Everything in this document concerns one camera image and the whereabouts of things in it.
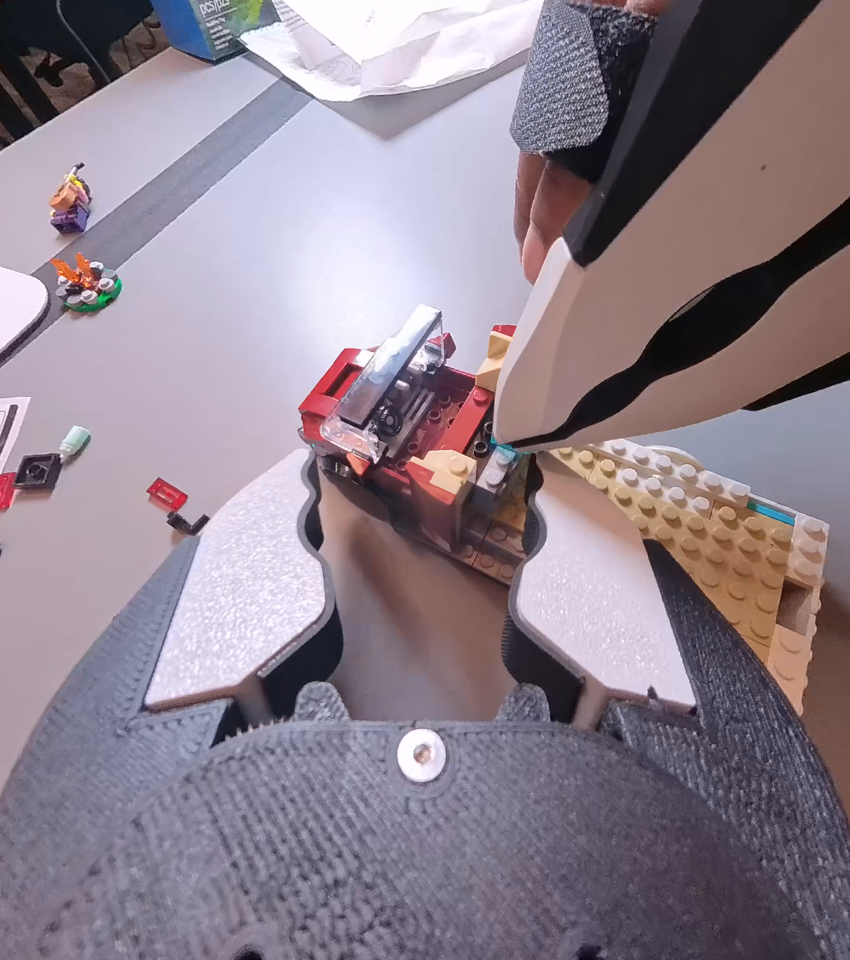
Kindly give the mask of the toy brick truck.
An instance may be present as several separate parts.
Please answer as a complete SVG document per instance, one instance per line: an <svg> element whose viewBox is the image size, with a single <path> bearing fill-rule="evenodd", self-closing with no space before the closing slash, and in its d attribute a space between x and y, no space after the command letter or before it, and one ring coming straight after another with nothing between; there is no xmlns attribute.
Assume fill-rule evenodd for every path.
<svg viewBox="0 0 850 960"><path fill-rule="evenodd" d="M494 391L515 327L495 325L477 374L449 366L455 343L420 306L411 333L385 342L397 360L363 378L375 350L346 349L299 406L303 441L323 470L381 498L393 526L505 585L526 558L529 456L488 465ZM704 469L683 451L617 438L549 452L608 495L703 588L803 713L829 526Z"/></svg>

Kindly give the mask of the toy brick campfire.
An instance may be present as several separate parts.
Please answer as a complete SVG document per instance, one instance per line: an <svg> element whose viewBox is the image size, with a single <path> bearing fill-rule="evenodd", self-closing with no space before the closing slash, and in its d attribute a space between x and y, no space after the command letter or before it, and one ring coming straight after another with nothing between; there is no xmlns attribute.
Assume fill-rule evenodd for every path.
<svg viewBox="0 0 850 960"><path fill-rule="evenodd" d="M96 313L113 303L122 291L122 281L113 269L77 253L74 265L52 258L56 274L54 294L64 309L75 314Z"/></svg>

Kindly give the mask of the blue toy set box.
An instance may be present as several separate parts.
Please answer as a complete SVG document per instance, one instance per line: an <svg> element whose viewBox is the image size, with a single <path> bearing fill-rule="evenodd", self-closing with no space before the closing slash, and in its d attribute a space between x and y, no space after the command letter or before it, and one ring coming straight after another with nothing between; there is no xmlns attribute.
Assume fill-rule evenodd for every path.
<svg viewBox="0 0 850 960"><path fill-rule="evenodd" d="M151 1L169 46L207 64L241 56L240 36L280 21L271 1Z"/></svg>

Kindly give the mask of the white paper bag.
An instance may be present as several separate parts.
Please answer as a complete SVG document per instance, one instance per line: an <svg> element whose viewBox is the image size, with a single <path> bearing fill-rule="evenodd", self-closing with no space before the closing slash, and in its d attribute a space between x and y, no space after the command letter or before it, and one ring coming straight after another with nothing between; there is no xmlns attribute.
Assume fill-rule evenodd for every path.
<svg viewBox="0 0 850 960"><path fill-rule="evenodd" d="M541 1L247 2L230 27L313 98L431 90L527 51Z"/></svg>

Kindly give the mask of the person's right hand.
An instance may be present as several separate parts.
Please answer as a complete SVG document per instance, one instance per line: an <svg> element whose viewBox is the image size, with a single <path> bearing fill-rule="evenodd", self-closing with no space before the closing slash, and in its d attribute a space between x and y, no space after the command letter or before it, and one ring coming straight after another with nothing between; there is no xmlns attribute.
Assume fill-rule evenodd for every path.
<svg viewBox="0 0 850 960"><path fill-rule="evenodd" d="M591 183L544 156L520 152L513 231L529 283L537 282L551 246L592 190Z"/></svg>

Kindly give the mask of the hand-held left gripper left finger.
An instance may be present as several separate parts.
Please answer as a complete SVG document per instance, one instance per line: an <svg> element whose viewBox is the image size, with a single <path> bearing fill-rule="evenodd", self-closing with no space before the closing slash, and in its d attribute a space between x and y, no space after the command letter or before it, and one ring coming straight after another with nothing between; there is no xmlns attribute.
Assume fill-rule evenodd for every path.
<svg viewBox="0 0 850 960"><path fill-rule="evenodd" d="M250 724L285 718L343 652L321 556L318 464L290 453L233 496L197 539L143 704L164 712L221 699Z"/></svg>

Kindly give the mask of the black cube brick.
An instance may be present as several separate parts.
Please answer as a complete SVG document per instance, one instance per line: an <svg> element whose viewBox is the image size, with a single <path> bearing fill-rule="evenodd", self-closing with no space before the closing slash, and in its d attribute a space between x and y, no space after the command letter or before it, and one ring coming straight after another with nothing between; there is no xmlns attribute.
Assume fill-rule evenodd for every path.
<svg viewBox="0 0 850 960"><path fill-rule="evenodd" d="M28 454L15 473L14 488L23 492L51 492L58 482L62 468L61 454Z"/></svg>

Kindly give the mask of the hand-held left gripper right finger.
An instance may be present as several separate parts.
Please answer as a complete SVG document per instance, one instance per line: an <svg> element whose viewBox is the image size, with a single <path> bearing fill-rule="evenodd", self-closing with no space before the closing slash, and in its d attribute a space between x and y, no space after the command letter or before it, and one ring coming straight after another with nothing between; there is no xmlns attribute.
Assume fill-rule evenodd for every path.
<svg viewBox="0 0 850 960"><path fill-rule="evenodd" d="M527 476L526 558L508 595L503 663L551 720L595 729L612 701L691 714L695 692L647 547L608 495L550 453Z"/></svg>

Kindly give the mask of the purple yellow toy figure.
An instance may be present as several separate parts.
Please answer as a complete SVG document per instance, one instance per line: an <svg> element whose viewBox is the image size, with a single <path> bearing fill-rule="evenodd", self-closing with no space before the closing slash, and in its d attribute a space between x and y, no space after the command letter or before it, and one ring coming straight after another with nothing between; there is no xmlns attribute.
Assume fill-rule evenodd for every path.
<svg viewBox="0 0 850 960"><path fill-rule="evenodd" d="M48 201L49 223L64 236L82 234L90 218L92 191L80 175L84 167L84 162L72 166Z"/></svg>

